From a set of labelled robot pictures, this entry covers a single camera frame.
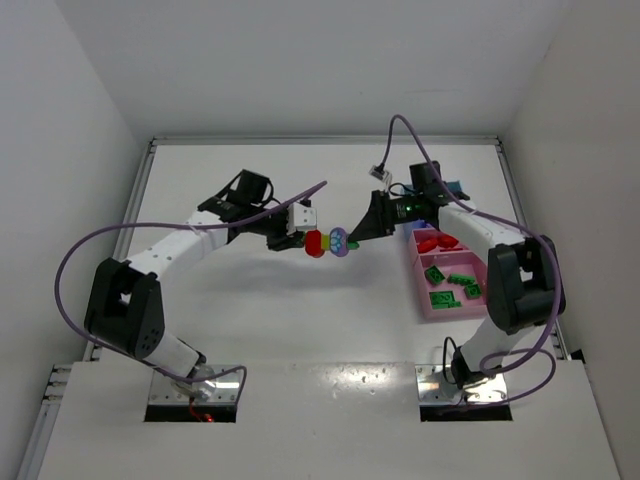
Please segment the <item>red round lego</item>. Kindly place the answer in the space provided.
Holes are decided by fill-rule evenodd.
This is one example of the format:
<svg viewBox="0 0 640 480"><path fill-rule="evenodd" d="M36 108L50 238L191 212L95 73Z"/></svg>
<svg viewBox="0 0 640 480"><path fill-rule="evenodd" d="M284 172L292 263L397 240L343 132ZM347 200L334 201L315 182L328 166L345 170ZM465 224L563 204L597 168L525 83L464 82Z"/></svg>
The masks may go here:
<svg viewBox="0 0 640 480"><path fill-rule="evenodd" d="M321 258L325 254L322 246L323 234L319 230L312 230L305 235L305 252L312 258Z"/></svg>
<svg viewBox="0 0 640 480"><path fill-rule="evenodd" d="M459 240L450 235L440 235L437 240L441 249L453 249L459 245Z"/></svg>

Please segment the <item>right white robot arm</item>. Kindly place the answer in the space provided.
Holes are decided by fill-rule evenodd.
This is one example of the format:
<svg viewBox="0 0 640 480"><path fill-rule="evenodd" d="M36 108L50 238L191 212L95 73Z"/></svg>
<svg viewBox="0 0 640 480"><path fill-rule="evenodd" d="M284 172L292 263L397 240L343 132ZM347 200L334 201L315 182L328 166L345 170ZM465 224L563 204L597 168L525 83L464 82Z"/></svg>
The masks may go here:
<svg viewBox="0 0 640 480"><path fill-rule="evenodd" d="M375 190L367 212L350 233L352 242L391 235L396 226L423 220L467 246L487 268L487 316L474 335L456 348L450 372L462 387L491 374L506 373L542 349L544 337L510 365L504 358L537 327L550 330L566 308L559 262L552 240L525 227L475 209L453 191L440 166L427 160L410 168L408 193L394 198Z"/></svg>

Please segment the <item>red square lego brick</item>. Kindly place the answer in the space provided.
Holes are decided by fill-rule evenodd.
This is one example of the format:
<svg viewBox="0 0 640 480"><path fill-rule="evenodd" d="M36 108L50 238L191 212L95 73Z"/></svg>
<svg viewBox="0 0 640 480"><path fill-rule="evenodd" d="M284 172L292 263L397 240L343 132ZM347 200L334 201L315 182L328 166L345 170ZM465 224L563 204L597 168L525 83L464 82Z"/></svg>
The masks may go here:
<svg viewBox="0 0 640 480"><path fill-rule="evenodd" d="M417 245L417 251L419 254L424 254L431 250L434 250L437 247L438 247L438 240L436 238L429 238L427 240L420 242Z"/></svg>

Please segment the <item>large green plate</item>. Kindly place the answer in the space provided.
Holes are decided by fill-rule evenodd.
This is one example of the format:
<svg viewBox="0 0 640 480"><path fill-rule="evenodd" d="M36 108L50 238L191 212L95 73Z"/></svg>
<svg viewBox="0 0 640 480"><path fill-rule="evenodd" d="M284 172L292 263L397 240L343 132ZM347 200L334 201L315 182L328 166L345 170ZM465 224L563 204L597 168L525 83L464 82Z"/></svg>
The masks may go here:
<svg viewBox="0 0 640 480"><path fill-rule="evenodd" d="M436 291L429 293L431 308L434 310L460 308L462 303L456 299L453 291Z"/></svg>

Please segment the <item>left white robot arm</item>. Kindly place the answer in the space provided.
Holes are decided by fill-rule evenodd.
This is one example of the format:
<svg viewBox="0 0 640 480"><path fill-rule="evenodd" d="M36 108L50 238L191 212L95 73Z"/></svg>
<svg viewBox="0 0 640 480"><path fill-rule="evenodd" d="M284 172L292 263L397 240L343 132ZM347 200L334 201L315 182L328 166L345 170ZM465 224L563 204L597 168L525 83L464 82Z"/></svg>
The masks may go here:
<svg viewBox="0 0 640 480"><path fill-rule="evenodd" d="M267 209L269 178L241 171L216 195L196 207L177 230L124 260L108 258L96 269L85 330L108 347L187 385L205 371L205 356L170 333L163 289L207 255L239 235L265 238L268 249L299 248L304 230L316 223L307 196Z"/></svg>

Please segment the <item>purple paw lego piece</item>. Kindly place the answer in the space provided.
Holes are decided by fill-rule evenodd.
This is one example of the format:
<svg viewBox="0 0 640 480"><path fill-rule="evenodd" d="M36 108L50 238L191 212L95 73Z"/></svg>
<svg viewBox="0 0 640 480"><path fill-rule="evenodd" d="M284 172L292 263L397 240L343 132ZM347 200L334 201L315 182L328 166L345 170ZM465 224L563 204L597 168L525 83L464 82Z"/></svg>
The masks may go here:
<svg viewBox="0 0 640 480"><path fill-rule="evenodd" d="M348 234L343 228L335 227L330 231L329 251L336 257L344 257L349 253Z"/></svg>

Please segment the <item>green lego plate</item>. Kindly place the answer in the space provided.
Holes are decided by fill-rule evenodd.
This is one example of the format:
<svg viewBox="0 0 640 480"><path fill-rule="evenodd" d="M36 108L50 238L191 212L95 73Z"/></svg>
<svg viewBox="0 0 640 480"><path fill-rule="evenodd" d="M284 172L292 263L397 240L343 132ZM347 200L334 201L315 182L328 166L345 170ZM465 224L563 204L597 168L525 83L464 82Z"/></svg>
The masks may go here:
<svg viewBox="0 0 640 480"><path fill-rule="evenodd" d="M447 277L447 281L451 284L461 285L461 286L474 285L477 283L476 278L473 276L461 275L461 274L455 274L455 273L450 274Z"/></svg>

